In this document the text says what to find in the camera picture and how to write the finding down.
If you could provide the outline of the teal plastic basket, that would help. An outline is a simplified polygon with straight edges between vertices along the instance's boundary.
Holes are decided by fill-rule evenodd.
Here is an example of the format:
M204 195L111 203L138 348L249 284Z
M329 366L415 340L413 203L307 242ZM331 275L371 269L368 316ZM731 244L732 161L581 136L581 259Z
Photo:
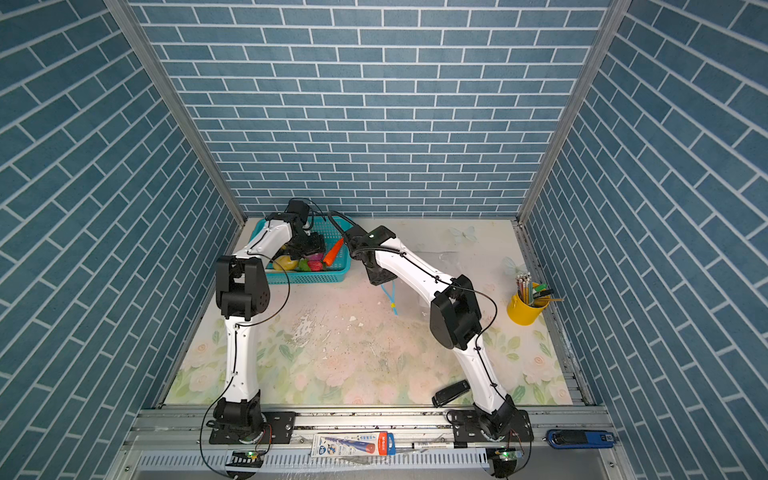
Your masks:
M266 268L266 278L270 284L315 284L341 282L350 269L351 258L340 232L324 217L314 216L309 221L309 233L318 233L323 237L326 251L304 257L293 270L284 274L280 269Z

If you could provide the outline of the clear zip top bag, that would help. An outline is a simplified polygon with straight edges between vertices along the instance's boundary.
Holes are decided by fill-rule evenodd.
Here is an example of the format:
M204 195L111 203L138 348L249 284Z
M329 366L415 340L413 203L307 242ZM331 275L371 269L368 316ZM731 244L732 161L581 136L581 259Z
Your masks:
M377 251L375 258L380 267L415 292L421 316L425 319L430 316L436 295L444 292L456 279L408 249L399 253Z

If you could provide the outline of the purple toy onion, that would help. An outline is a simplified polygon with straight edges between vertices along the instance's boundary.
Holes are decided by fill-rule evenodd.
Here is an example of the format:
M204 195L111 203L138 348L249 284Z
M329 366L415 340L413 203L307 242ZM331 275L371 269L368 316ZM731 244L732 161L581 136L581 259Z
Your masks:
M306 258L308 266L312 272L323 271L326 268L324 257L324 254L318 253Z

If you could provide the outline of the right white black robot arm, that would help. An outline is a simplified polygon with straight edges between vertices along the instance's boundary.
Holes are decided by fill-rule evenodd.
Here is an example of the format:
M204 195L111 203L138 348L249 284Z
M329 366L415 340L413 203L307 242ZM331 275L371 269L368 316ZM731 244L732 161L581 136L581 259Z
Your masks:
M350 257L360 261L374 286L394 279L403 281L429 304L429 328L437 342L456 356L465 379L433 395L443 407L469 392L473 398L474 424L491 441L516 436L531 442L533 433L526 411L519 409L500 384L484 345L480 295L471 280L452 277L409 250L387 227L367 232L354 224L342 232Z

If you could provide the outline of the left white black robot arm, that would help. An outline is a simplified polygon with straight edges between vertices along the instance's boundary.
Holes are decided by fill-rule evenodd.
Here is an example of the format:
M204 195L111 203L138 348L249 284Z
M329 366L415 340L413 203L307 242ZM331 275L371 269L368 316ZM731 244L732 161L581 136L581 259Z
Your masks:
M319 238L309 234L312 216L309 204L291 200L284 211L267 215L244 247L216 262L215 300L225 320L227 375L212 405L212 444L256 444L268 433L257 374L257 326L271 319L266 267L284 246L307 254L319 245Z

